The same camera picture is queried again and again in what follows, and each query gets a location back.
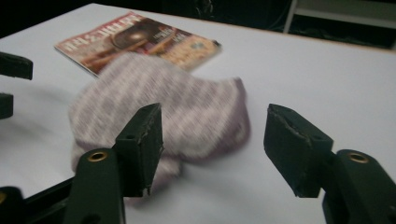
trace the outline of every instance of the table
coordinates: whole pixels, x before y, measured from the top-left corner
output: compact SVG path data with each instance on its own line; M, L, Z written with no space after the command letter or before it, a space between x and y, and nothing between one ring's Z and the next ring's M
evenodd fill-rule
M0 76L0 90L15 97L14 116L0 120L0 186L20 187L28 197L74 175L67 110L93 77L53 45L128 10L90 4L0 39L0 51L35 64L33 80ZM242 78L251 136L227 157L186 164L169 188L126 207L127 223L325 223L323 192L294 197L264 153L269 104L298 111L334 140L334 152L367 153L396 179L395 52L136 12L222 44L191 73Z

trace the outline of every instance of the sock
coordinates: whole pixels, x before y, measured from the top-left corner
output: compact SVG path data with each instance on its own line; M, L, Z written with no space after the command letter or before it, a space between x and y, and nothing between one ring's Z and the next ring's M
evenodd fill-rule
M108 64L70 106L73 170L83 153L112 147L134 113L154 103L162 107L164 151L153 192L179 175L182 161L212 160L248 139L239 77L202 79L157 56L128 52Z

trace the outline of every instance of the brass screw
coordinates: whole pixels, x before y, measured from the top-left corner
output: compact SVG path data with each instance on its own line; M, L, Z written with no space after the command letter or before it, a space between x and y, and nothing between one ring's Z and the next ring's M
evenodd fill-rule
M95 152L90 155L88 161L102 161L107 158L107 153L104 151Z
M0 191L0 204L3 203L6 200L7 195Z
M358 163L367 163L369 162L369 159L363 155L361 155L360 153L355 153L355 152L351 152L348 154L349 158L352 161L358 162Z

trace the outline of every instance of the knit fabric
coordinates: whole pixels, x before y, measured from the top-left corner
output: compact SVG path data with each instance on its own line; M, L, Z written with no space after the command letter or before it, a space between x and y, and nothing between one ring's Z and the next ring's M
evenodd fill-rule
M112 147L140 107L160 103L164 151L154 177L155 190L179 175L181 161L206 161L240 148L249 136L245 100L239 77L206 80L159 57L125 53L108 64L70 106L73 170L83 153Z

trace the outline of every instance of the dark background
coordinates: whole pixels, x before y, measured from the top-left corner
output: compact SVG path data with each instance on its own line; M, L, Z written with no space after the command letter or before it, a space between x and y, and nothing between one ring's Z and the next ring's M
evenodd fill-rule
M0 37L49 20L65 12L97 3L115 7L127 7L165 14L220 21L255 28L265 28L276 20L279 11L288 6L289 0L211 0L211 13L198 13L208 0L69 0L69 1L15 1L0 3Z
M371 1L396 3L396 0ZM282 32L290 2L291 0L69 0L56 2L3 0L0 3L0 38L89 3ZM302 16L294 17L290 34L382 49L392 48L396 40L396 30Z

